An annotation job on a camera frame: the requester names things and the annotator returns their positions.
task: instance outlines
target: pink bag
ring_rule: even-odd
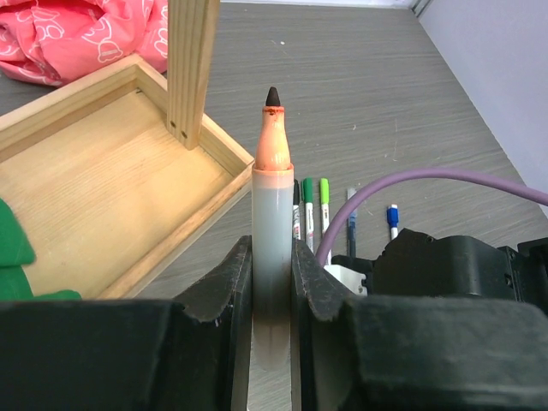
[[[62,86],[136,52],[163,73],[167,17],[167,0],[0,0],[0,69]]]

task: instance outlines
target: green marker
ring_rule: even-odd
[[[322,235],[329,227],[329,180],[326,178],[319,179],[319,199],[322,204]],[[331,250],[327,254],[326,265],[331,264]]]
[[[302,181],[302,200],[305,203],[305,224],[307,245],[314,252],[314,217],[312,207],[312,178],[308,177]]]

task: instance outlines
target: screw hole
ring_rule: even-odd
[[[504,274],[504,281],[506,282],[507,286],[509,286],[511,289],[514,289],[514,283],[512,282],[512,276],[510,274]]]

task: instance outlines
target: white wall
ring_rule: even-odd
[[[221,0],[225,3],[275,3],[314,6],[403,7],[408,9],[414,0]]]
[[[548,1],[432,0],[420,23],[523,181],[548,192]]]

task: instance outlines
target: green object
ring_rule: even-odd
[[[305,203],[312,203],[313,189],[312,178],[307,177],[302,181],[302,200]]]
[[[33,291],[19,266],[0,268],[0,301],[30,300]]]
[[[53,294],[44,294],[34,297],[34,300],[81,300],[82,297],[72,289],[63,289]]]
[[[8,205],[0,200],[0,267],[31,264],[35,259],[23,228]]]
[[[321,204],[329,204],[329,181],[326,178],[319,179],[319,199]]]

